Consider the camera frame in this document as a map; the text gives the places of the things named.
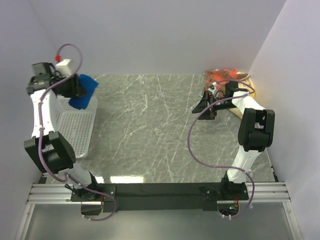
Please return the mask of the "blue towel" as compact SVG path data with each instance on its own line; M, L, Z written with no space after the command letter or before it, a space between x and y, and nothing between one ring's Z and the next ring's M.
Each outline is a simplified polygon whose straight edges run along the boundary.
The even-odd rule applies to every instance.
M80 86L80 96L71 97L68 103L75 109L85 110L89 106L90 100L99 83L86 74L80 74L78 76L78 83Z

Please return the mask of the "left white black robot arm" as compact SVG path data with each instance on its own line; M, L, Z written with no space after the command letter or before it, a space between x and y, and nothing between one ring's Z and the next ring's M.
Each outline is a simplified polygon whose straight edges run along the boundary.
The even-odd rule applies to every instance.
M101 189L96 178L77 159L88 155L98 83L72 71L72 60L32 65L34 76L26 88L33 105L33 131L24 149L42 173L51 173L83 201L95 201Z

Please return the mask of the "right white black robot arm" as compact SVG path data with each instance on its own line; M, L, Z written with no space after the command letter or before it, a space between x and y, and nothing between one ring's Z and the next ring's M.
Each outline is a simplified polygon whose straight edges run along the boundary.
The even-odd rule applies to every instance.
M219 189L212 196L216 200L249 199L246 179L257 157L271 146L274 136L275 112L266 109L253 98L255 89L240 80L226 79L223 97L217 97L221 81L210 83L202 99L193 109L197 120L213 120L218 110L238 109L242 115L237 141L238 152L231 166L223 166L226 173Z

